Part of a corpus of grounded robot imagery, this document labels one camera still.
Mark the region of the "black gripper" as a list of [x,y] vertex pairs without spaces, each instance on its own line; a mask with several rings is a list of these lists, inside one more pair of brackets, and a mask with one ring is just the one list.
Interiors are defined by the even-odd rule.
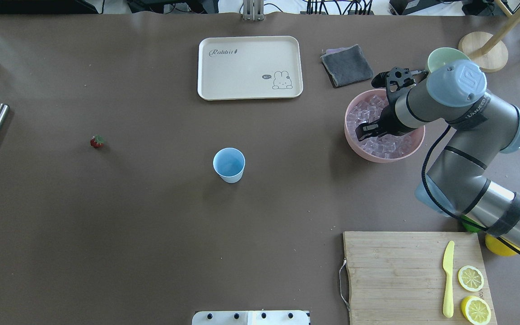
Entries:
[[371,81],[374,88],[385,88],[388,105],[382,109],[380,118],[369,123],[361,123],[355,128],[358,141],[370,137],[382,137],[385,135],[403,136],[413,132],[411,128],[402,123],[396,113],[396,103],[399,98],[405,97],[410,88],[416,85],[415,76],[423,74],[421,80],[427,77],[426,70],[410,70],[409,68],[394,67],[390,71],[377,74]]

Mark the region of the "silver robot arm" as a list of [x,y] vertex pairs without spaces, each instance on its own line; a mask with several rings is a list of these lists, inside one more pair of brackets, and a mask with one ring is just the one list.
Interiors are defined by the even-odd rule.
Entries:
[[492,94],[468,59],[443,63],[420,82],[399,67],[382,76],[388,106],[357,126],[358,140],[406,135],[443,119],[455,132],[431,168],[424,160],[417,199],[455,219],[468,216],[471,226],[520,248],[520,194],[484,175],[498,153],[520,149],[520,109]]

